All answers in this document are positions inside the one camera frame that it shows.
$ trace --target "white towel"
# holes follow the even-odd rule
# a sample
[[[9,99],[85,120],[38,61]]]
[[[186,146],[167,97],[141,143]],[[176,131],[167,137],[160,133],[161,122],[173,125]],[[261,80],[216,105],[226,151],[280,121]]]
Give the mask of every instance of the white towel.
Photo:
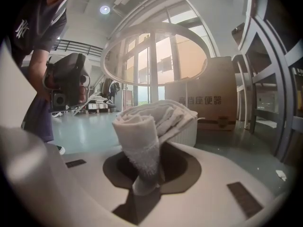
[[[196,115],[171,100],[136,106],[113,121],[126,156],[138,169],[133,184],[136,195],[146,195],[158,185],[160,146],[184,130]]]

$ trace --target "purple shorts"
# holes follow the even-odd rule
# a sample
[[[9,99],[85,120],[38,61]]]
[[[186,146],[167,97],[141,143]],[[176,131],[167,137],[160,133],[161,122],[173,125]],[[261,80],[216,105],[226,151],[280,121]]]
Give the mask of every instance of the purple shorts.
[[[28,67],[21,67],[20,69],[27,78]],[[53,140],[52,114],[49,112],[49,109],[50,103],[43,97],[36,96],[25,117],[24,130],[40,137],[43,142]]]

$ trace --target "person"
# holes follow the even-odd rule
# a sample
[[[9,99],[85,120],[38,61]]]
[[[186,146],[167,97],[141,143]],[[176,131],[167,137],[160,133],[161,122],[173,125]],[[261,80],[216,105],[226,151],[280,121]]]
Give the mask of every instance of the person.
[[[57,38],[62,33],[66,22],[67,0],[18,0],[17,8],[12,8],[15,16],[9,24],[6,33],[6,44],[15,63],[20,67],[29,83],[37,91],[26,115],[24,129],[44,142],[53,140],[50,109],[50,93],[44,89],[42,79],[46,70],[49,52]],[[28,67],[21,67],[26,55],[32,57]],[[50,76],[46,85],[54,88]],[[86,101],[85,88],[80,87],[80,103]],[[65,149],[57,146],[60,154]]]

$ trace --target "black camera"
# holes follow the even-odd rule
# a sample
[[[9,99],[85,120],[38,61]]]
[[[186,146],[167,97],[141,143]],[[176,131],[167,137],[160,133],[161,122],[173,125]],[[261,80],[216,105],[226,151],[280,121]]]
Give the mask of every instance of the black camera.
[[[62,112],[81,106],[89,95],[91,64],[85,55],[72,53],[64,58],[52,56],[43,79],[44,87],[51,91],[51,112]],[[46,86],[53,77],[56,89]],[[80,86],[85,87],[86,101],[80,103]]]

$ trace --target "sneaker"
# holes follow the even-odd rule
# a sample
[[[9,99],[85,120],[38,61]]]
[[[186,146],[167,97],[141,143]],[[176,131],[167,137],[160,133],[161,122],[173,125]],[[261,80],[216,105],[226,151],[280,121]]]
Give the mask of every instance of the sneaker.
[[[59,150],[59,153],[60,155],[63,155],[65,153],[65,148],[62,147],[62,146],[57,146],[58,150]]]
[[[53,118],[57,118],[58,116],[62,116],[62,113],[59,112],[59,113],[54,113],[54,114],[52,115]]]

